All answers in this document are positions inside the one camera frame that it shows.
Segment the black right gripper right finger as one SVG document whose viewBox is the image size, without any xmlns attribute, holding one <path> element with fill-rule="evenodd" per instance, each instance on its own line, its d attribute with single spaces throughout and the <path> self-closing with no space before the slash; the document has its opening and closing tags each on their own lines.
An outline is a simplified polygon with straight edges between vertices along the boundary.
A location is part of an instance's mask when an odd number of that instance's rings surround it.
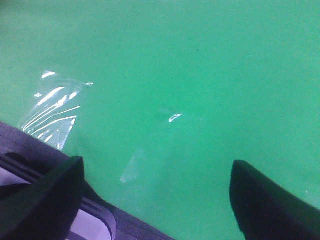
<svg viewBox="0 0 320 240">
<path fill-rule="evenodd" d="M 229 199 L 246 240 L 318 240 L 320 211 L 244 160 L 231 169 Z"/>
</svg>

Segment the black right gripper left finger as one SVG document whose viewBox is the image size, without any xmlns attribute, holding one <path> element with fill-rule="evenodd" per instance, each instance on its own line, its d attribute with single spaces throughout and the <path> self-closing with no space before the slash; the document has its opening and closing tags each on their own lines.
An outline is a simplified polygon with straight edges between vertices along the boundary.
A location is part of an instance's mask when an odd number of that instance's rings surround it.
<svg viewBox="0 0 320 240">
<path fill-rule="evenodd" d="M 84 196 L 84 162 L 74 156 L 34 183 L 0 188 L 2 240 L 65 240 Z"/>
</svg>

